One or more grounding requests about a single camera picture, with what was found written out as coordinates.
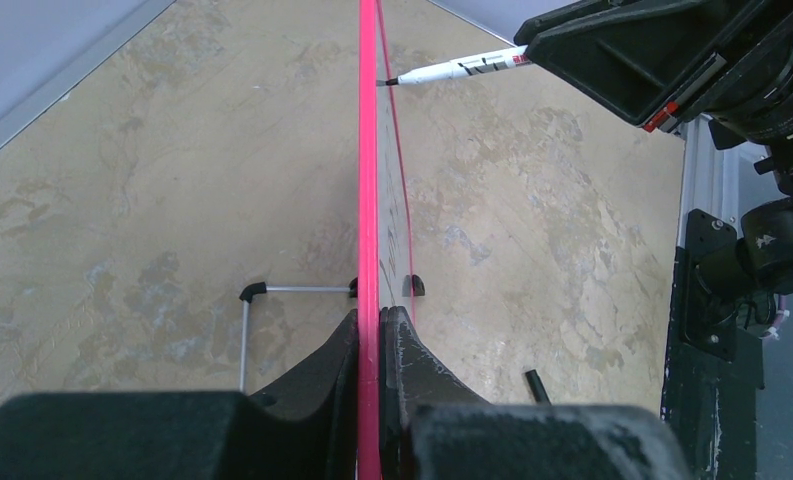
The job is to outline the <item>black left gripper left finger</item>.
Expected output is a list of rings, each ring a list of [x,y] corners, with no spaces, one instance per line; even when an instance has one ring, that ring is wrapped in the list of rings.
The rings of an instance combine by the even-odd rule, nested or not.
[[[38,393],[0,407],[0,479],[350,479],[357,316],[254,394]]]

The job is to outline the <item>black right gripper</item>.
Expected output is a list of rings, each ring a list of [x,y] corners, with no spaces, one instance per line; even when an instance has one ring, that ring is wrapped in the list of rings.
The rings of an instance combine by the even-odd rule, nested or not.
[[[721,149],[793,149],[793,1],[578,1],[513,42],[648,132],[707,114]]]

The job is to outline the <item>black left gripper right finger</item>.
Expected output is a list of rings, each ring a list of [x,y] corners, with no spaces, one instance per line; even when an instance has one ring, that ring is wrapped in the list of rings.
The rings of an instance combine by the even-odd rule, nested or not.
[[[670,429],[629,405],[497,405],[380,315],[380,461],[386,479],[688,479]]]

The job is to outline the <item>black marker cap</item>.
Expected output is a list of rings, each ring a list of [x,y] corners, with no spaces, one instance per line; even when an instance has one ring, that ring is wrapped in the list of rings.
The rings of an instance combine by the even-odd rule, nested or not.
[[[524,377],[534,401],[538,404],[549,405],[551,400],[537,371],[529,370],[524,373]]]

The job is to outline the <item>black whiteboard marker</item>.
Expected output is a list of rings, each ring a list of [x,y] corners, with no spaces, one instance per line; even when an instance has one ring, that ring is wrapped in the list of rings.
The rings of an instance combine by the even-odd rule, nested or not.
[[[418,85],[440,80],[454,80],[532,65],[525,54],[526,46],[470,55],[446,62],[410,70],[387,80],[377,80],[377,86]]]

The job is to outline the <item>pink framed whiteboard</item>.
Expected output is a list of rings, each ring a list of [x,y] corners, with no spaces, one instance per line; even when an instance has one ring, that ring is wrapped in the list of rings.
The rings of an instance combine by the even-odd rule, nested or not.
[[[361,1],[358,6],[357,476],[380,479],[380,315],[390,307],[413,308],[413,261],[394,93],[383,83],[391,75],[383,5]]]

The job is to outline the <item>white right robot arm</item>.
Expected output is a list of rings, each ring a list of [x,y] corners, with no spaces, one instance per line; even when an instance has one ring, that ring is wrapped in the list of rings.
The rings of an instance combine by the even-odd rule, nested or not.
[[[714,146],[764,147],[781,199],[698,264],[721,302],[793,294],[793,1],[578,1],[525,20],[514,42],[623,121],[669,132],[708,116]]]

